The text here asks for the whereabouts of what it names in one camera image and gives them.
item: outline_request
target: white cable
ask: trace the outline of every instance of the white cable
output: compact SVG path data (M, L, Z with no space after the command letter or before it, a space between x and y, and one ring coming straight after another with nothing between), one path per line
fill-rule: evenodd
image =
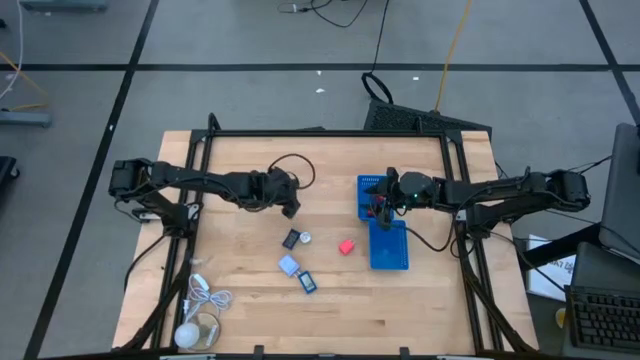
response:
M20 70L22 70L22 54L24 52L24 34L22 33L22 7L20 6L20 0L16 0L16 5L18 5L18 29L19 29L18 37L20 39L19 40L20 54L18 56L18 70L16 71L16 74L13 76L13 79L11 79L9 86L7 86L7 88L4 89L2 94L0 94L0 100L2 100L2 98L11 90L11 88L13 87L13 84L16 82L16 80L20 76Z
M193 307L191 307L189 311L187 311L188 305L184 306L185 323L188 322L193 317L193 315L198 312L200 306L206 304L207 302L211 302L213 304L213 307L215 307L217 311L216 316L219 317L221 311L229 309L231 300L233 300L233 295L231 295L231 292L227 290L221 290L213 294L209 293L208 290L200 285L200 282L198 280L194 280L195 276L200 277L200 275L198 274L191 274L191 276L189 276L189 293L187 296L190 301L195 301L196 304L193 305Z

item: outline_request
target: red cube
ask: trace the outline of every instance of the red cube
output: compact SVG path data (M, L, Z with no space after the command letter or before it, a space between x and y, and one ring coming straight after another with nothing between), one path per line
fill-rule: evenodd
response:
M353 242L353 240L347 239L343 241L340 244L340 246L338 246L338 249L340 249L340 252L342 253L342 255L349 255L351 250L353 250L354 246L355 246L355 243Z

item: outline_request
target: wooden table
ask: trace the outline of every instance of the wooden table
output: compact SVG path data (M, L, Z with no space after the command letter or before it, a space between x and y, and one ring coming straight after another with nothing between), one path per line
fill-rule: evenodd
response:
M166 132L158 159L184 166L189 135ZM465 132L463 139L471 181L496 179L487 134ZM254 214L217 196L204 197L195 252L199 265L193 271L212 291L227 289L234 295L231 309L221 316L222 335L211 351L251 353L254 345L262 344L267 353L289 354L398 354L401 346L416 355L474 353L458 260L448 251L431 251L409 235L408 271L372 271L368 229L356 216L358 174L381 174L394 166L401 174L413 170L444 177L438 140L216 137L209 171L264 170L290 152L307 156L317 170L315 184L298 193L302 207L293 220L282 216L280 207ZM457 171L457 161L452 162ZM310 179L308 165L300 159L289 158L278 166L296 173L303 184ZM163 193L177 200L176 189ZM446 241L451 215L413 210L403 219L432 244ZM292 251L318 285L312 295L277 265L288 253L281 243L292 227L312 234L310 244L297 244ZM504 224L496 231L511 235ZM160 233L159 224L143 225L136 255ZM356 245L350 255L341 256L338 244L345 239ZM513 246L498 237L484 244L496 304L523 339L537 347ZM168 241L131 274L114 346L126 342L157 303L167 251ZM479 301L478 307L489 348L486 313ZM169 344L175 306L169 309L163 345Z

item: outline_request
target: black floor stripe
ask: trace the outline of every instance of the black floor stripe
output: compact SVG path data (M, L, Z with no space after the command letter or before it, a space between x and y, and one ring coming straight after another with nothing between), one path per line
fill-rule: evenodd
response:
M126 71L126 64L24 64L25 71ZM442 71L444 64L377 64L383 71ZM622 65L624 71L640 71L640 64ZM368 71L369 63L308 63L308 64L139 64L136 71ZM608 64L451 64L450 71L494 72L592 72L610 71ZM0 65L0 71L12 71Z
M105 126L100 146L96 152L96 157L93 161L89 178L87 179L84 191L82 192L80 204L78 205L73 222L71 223L69 235L67 236L64 248L62 249L62 254L60 255L60 260L58 261L58 265L56 266L56 270L53 274L53 279L49 285L49 290L47 291L44 303L40 309L40 314L38 315L38 320L36 321L36 325L31 334L31 339L27 345L27 349L24 354L25 359L36 359L40 353L40 349L42 348L42 343L44 342L49 323L51 322L53 311L58 303L58 298L62 291L65 277L67 276L71 260L73 259L73 253L76 250L76 245L78 244L78 239L80 238L82 227L87 217L87 212L89 211L89 206L91 205L91 200L107 157L107 152L109 151L109 145L111 144L120 114L122 113L122 108L124 107L127 94L129 93L131 80L133 79L136 66L140 60L140 55L142 54L142 49L144 48L144 43L147 39L147 35L149 34L149 28L151 27L153 17L158 7L158 1L159 0L151 0L149 8L147 9L147 14L144 18L144 22L142 23L140 33L138 34L138 39L136 40L124 78L122 79L120 90L118 91L115 103L113 104L113 109L111 110L111 115L109 115L109 120Z
M640 108L638 107L638 103L636 102L635 95L633 95L633 92L631 91L631 88L629 88L629 84L627 83L627 80L624 78L624 74L622 73L624 67L618 65L616 57L613 55L613 51L611 51L611 47L609 46L609 43L607 42L607 39L602 32L602 28L600 27L600 24L598 24L596 15L593 13L591 5L589 5L589 1L580 0L580 5L582 6L582 10L584 10L584 14L587 16L587 20L589 21L591 30L596 36L596 40L598 40L600 49L602 50L605 59L607 59L607 63L609 64L609 66L611 66L611 72L613 73L613 76L618 83L618 87L620 88L620 92L622 93L624 101L627 103L629 112L631 112L631 117L636 124L640 125Z

